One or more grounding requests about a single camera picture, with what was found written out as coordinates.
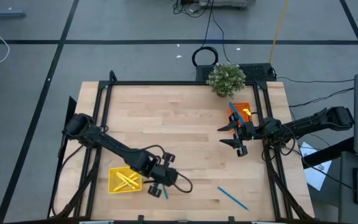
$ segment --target desk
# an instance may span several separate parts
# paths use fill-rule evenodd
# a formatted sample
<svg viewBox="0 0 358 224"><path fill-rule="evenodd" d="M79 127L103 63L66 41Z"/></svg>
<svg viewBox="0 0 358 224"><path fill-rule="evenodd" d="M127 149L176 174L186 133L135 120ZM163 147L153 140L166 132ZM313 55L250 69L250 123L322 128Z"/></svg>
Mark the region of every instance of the desk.
<svg viewBox="0 0 358 224"><path fill-rule="evenodd" d="M92 115L98 82L84 82L81 87L76 113ZM268 83L273 116L283 123L291 121L283 83ZM265 162L261 159L262 141L244 141L248 155L237 157L235 150L220 143L219 139L232 138L230 132L216 130L228 123L228 98L211 93L209 86L193 85L114 85L107 125L108 134L129 147L159 144L176 155L172 167L191 179L192 193L183 194L176 188L167 188L169 199L152 197L148 186L141 192L108 194L108 170L124 166L117 155L103 149L94 195L92 220L216 220L236 221L274 220L272 199ZM233 102L249 102L256 111L252 87L237 92ZM266 110L262 101L264 116ZM99 110L98 123L103 109ZM258 125L255 115L254 124ZM65 158L77 147L76 141L67 145ZM158 149L151 150L160 154ZM73 156L62 171L55 208L60 211L78 188L85 150ZM314 216L306 186L300 156L292 153L282 158L287 186L305 211ZM187 189L181 178L177 184ZM225 189L248 206L244 210L218 190ZM282 194L278 190L281 214L284 217ZM81 215L85 213L88 192L84 194Z"/></svg>

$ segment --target white paper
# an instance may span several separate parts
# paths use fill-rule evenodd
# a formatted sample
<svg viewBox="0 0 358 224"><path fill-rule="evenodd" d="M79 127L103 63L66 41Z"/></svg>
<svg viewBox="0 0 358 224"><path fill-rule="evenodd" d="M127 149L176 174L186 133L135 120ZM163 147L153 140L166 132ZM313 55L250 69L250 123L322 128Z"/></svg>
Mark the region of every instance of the white paper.
<svg viewBox="0 0 358 224"><path fill-rule="evenodd" d="M302 143L300 151L301 151L303 157L317 152L316 149L313 149L313 147L311 147L306 142ZM331 165L331 161L327 161L322 164L314 166L314 168L319 169L319 170L323 171L325 174L327 174L330 165ZM306 182L310 186L315 188L316 190L320 191L321 187L323 186L326 176L312 168L307 168L304 170L304 172L305 172L305 176L306 176Z"/></svg>

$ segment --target orange bin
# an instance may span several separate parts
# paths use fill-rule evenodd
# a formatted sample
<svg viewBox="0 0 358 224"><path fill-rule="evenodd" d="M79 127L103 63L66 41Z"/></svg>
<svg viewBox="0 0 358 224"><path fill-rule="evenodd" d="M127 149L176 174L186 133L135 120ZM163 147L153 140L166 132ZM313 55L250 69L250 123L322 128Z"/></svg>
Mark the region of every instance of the orange bin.
<svg viewBox="0 0 358 224"><path fill-rule="evenodd" d="M243 109L248 109L249 112L251 112L251 108L249 106L249 103L233 103L233 105L236 108L236 110L239 113L239 115L241 115L241 117L244 120L244 122L252 121L252 117L249 116L245 111L243 111ZM230 112L230 115L233 114L233 110L231 109L230 106L229 106L229 112Z"/></svg>

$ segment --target yellow cable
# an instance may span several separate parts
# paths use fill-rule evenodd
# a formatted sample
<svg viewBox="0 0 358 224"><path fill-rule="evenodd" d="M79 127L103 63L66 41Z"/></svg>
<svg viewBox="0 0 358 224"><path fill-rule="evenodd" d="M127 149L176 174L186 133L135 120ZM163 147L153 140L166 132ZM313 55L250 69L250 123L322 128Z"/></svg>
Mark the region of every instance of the yellow cable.
<svg viewBox="0 0 358 224"><path fill-rule="evenodd" d="M278 32L280 31L281 23L283 22L285 10L287 10L287 4L288 4L288 0L285 0L284 8L283 8L283 11L281 12L280 20L278 21L278 25L277 25L277 28L276 28L276 34L274 35L272 50L270 51L270 58L269 58L269 60L268 60L268 62L269 62L270 64L272 64L274 46L276 45L276 40L277 40Z"/></svg>

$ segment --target blue marker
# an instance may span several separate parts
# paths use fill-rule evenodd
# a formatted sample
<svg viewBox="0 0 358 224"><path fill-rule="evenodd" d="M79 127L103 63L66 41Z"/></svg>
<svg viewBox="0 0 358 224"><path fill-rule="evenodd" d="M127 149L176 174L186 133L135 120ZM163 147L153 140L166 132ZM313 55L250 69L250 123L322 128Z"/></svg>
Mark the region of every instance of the blue marker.
<svg viewBox="0 0 358 224"><path fill-rule="evenodd" d="M229 193L227 193L225 190L223 190L221 187L218 187L218 189L223 192L225 195L227 195L229 198L231 198L233 201L237 202L237 204L239 204L241 207L245 208L246 210L249 211L249 209L243 205L241 202L239 202L237 199L235 199L232 195L230 195Z"/></svg>
<svg viewBox="0 0 358 224"><path fill-rule="evenodd" d="M236 112L238 115L239 115L239 118L240 118L240 121L241 121L241 124L244 125L244 120L242 119L242 116L239 114L239 112L237 111L236 107L234 107L233 103L230 102L229 103L231 109L233 110L233 112Z"/></svg>

